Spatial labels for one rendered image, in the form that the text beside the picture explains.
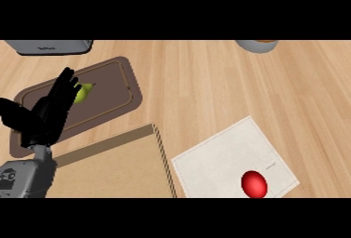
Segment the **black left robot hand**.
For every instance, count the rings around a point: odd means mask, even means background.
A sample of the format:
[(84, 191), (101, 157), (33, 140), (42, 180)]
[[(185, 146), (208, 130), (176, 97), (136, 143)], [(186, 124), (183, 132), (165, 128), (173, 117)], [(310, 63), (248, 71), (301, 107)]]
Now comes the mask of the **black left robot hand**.
[(3, 125), (21, 133), (21, 146), (50, 146), (61, 138), (77, 93), (81, 89), (74, 70), (67, 67), (56, 78), (49, 94), (39, 99), (33, 109), (0, 98)]

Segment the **brown placemat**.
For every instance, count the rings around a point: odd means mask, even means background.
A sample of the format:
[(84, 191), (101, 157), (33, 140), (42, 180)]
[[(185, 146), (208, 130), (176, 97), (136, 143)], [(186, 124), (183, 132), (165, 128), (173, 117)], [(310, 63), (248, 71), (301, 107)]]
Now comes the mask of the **brown placemat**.
[[(114, 118), (137, 109), (143, 101), (130, 61), (126, 57), (109, 59), (75, 71), (81, 84), (96, 84), (87, 99), (74, 104), (58, 143)], [(14, 98), (21, 106), (31, 109), (37, 100), (49, 93), (55, 78), (24, 89)], [(21, 147), (21, 134), (11, 131), (11, 156), (22, 158), (33, 154)]]

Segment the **white placemat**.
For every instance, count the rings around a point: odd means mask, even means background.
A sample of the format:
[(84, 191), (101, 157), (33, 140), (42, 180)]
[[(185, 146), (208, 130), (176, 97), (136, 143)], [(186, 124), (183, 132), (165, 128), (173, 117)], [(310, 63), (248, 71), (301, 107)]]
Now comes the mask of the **white placemat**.
[(251, 116), (179, 154), (171, 163), (188, 198), (247, 198), (247, 171), (258, 171), (266, 179), (266, 198), (282, 198), (301, 184)]

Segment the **red sweet potato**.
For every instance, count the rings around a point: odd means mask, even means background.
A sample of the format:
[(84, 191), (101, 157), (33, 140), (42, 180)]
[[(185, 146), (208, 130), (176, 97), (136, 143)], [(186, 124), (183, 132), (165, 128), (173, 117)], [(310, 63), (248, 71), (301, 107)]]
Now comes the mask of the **red sweet potato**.
[(260, 172), (250, 170), (242, 176), (242, 189), (250, 198), (264, 198), (267, 194), (267, 182)]

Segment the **green pear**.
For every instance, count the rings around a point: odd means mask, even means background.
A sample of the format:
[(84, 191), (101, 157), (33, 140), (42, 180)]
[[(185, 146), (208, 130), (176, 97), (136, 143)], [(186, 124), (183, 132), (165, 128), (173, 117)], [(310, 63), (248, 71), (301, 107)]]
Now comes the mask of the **green pear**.
[(93, 89), (93, 87), (95, 87), (95, 84), (81, 84), (81, 89), (77, 93), (75, 100), (74, 100), (75, 104), (81, 103), (87, 99), (89, 92)]

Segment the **grey appliance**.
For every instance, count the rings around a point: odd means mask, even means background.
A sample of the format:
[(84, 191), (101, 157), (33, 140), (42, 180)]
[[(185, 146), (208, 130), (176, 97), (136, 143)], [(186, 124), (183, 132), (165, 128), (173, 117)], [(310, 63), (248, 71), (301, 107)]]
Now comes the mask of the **grey appliance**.
[(8, 40), (6, 43), (22, 56), (86, 54), (92, 40)]

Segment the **grey round pot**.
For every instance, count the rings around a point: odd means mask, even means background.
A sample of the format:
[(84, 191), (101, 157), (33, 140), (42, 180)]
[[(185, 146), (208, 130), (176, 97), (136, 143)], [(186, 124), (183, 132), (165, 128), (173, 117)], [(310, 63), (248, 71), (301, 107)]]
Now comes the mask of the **grey round pot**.
[(257, 40), (238, 40), (236, 43), (247, 51), (252, 53), (267, 53), (275, 49), (279, 41), (273, 40), (263, 42)]

